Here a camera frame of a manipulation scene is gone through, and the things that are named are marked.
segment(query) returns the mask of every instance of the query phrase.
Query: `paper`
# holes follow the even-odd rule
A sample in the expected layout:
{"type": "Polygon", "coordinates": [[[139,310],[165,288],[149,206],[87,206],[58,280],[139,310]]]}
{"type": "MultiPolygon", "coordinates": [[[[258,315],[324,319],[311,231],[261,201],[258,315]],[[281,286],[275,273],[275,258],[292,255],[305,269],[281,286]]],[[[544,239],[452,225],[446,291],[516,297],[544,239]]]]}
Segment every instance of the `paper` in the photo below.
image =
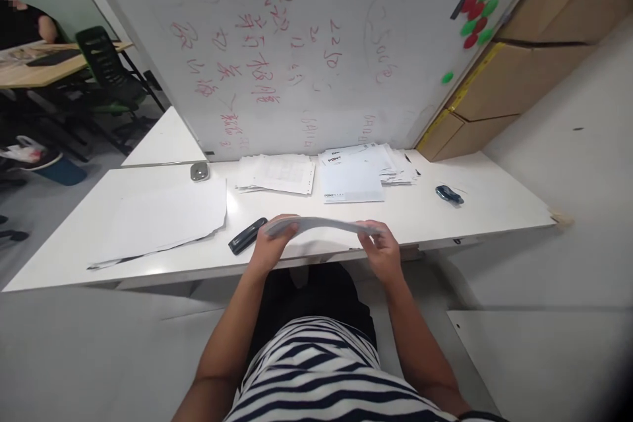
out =
{"type": "Polygon", "coordinates": [[[315,164],[306,155],[258,155],[239,161],[235,187],[241,193],[264,189],[309,195],[315,164]]]}
{"type": "Polygon", "coordinates": [[[319,167],[325,203],[384,201],[380,176],[371,164],[319,167]]]}
{"type": "Polygon", "coordinates": [[[124,196],[114,205],[115,226],[95,249],[91,264],[164,251],[211,234],[224,224],[226,180],[189,180],[124,196]]]}
{"type": "Polygon", "coordinates": [[[375,168],[380,181],[386,185],[411,185],[418,172],[407,160],[402,150],[393,150],[388,144],[363,144],[326,150],[319,156],[319,166],[344,167],[363,162],[375,168]]]}
{"type": "Polygon", "coordinates": [[[346,222],[333,220],[328,218],[316,218],[310,216],[290,216],[288,218],[281,218],[276,220],[275,222],[270,222],[264,226],[264,231],[269,236],[275,237],[292,223],[299,224],[299,229],[294,237],[297,237],[299,234],[306,232],[309,229],[314,229],[315,227],[335,227],[336,229],[341,229],[343,231],[349,231],[352,233],[366,233],[369,235],[379,234],[380,230],[377,227],[372,226],[361,226],[360,224],[356,224],[355,222],[346,222]]]}

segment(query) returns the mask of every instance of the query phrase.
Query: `computer mouse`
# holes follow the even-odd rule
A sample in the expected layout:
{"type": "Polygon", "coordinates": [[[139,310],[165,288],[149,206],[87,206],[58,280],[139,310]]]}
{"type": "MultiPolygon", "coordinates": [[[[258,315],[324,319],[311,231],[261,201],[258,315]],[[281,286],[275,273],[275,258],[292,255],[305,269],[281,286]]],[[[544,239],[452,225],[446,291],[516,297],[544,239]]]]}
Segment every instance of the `computer mouse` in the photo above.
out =
{"type": "Polygon", "coordinates": [[[209,165],[206,162],[194,163],[191,166],[191,179],[193,181],[204,181],[209,178],[209,165]]]}

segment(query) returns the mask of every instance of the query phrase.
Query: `yellow tape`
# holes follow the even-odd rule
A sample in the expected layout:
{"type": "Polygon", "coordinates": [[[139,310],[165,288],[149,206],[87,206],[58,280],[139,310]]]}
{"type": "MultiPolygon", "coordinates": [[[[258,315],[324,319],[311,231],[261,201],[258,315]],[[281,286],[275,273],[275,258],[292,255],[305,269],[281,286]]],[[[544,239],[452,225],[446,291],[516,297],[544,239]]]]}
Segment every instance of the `yellow tape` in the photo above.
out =
{"type": "Polygon", "coordinates": [[[426,141],[429,139],[429,137],[431,136],[433,131],[437,128],[437,126],[440,125],[444,121],[444,119],[446,119],[446,117],[448,117],[448,114],[451,112],[455,112],[455,109],[457,109],[457,107],[461,104],[461,102],[466,97],[466,93],[468,92],[468,88],[470,87],[470,84],[472,84],[475,78],[479,76],[479,74],[481,74],[481,71],[486,69],[486,66],[490,64],[490,62],[495,58],[495,56],[497,56],[497,53],[505,45],[506,45],[505,43],[496,43],[493,46],[493,48],[490,51],[488,51],[488,54],[486,54],[486,57],[483,59],[483,61],[480,62],[478,66],[474,68],[473,72],[468,75],[464,83],[459,87],[459,89],[457,89],[457,92],[455,93],[455,96],[454,96],[455,98],[453,99],[453,102],[451,102],[450,106],[442,110],[439,113],[439,115],[435,117],[435,120],[429,126],[427,131],[424,132],[422,139],[417,143],[417,146],[415,147],[415,149],[418,152],[422,151],[422,146],[426,143],[426,141]]]}

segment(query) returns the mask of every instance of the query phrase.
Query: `white board panel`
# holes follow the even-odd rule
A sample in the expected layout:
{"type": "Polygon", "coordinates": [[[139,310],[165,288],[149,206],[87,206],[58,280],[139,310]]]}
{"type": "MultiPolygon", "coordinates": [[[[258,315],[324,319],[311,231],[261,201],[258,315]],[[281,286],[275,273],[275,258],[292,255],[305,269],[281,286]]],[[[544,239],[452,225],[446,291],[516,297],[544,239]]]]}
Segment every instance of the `white board panel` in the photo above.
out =
{"type": "MultiPolygon", "coordinates": [[[[114,1],[218,160],[411,147],[483,48],[464,48],[460,0],[114,1]]],[[[486,30],[516,2],[497,1],[486,30]]]]}
{"type": "Polygon", "coordinates": [[[631,310],[447,313],[505,419],[602,420],[613,408],[633,347],[631,310]]]}

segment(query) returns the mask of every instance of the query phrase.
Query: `black and white striped shirt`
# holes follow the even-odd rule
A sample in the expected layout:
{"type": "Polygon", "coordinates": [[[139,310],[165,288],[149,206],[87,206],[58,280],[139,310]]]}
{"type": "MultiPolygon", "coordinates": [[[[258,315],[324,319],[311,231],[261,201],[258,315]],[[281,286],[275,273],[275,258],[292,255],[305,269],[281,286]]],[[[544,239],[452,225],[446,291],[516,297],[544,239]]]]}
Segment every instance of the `black and white striped shirt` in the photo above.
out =
{"type": "MultiPolygon", "coordinates": [[[[226,422],[457,421],[404,380],[380,370],[360,331],[307,316],[285,325],[253,358],[226,422]]],[[[462,421],[500,421],[471,412],[462,421]]]]}

